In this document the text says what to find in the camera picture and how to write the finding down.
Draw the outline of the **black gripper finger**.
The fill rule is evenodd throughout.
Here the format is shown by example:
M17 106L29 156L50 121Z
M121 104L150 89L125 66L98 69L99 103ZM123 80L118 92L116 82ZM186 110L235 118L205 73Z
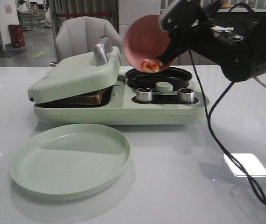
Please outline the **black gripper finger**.
M161 55L157 56L159 65L166 66L171 61L186 52L188 48L189 44L187 42L175 38L171 39L165 51Z
M171 32L177 27L189 28L197 21L212 18L221 6L220 0L214 0L204 7L201 7L199 0L175 0L159 16L158 24L164 32Z

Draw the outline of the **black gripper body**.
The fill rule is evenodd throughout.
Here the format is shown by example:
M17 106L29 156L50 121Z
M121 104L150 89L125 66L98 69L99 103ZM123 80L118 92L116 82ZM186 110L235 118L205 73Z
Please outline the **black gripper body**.
M187 42L188 50L219 65L230 81L242 82L258 76L257 56L245 44L245 39L240 37L235 40L233 32L216 31L215 28L213 20L199 22L189 28L177 27L170 32L170 39Z

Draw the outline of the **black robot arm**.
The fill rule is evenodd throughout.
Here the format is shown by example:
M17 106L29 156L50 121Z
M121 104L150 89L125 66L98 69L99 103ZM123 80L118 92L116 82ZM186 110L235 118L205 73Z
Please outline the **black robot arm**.
M158 18L170 42L158 56L162 64L192 50L219 65L224 76L242 82L266 73L266 14L245 36L217 28L213 16L222 6L198 0L176 0Z

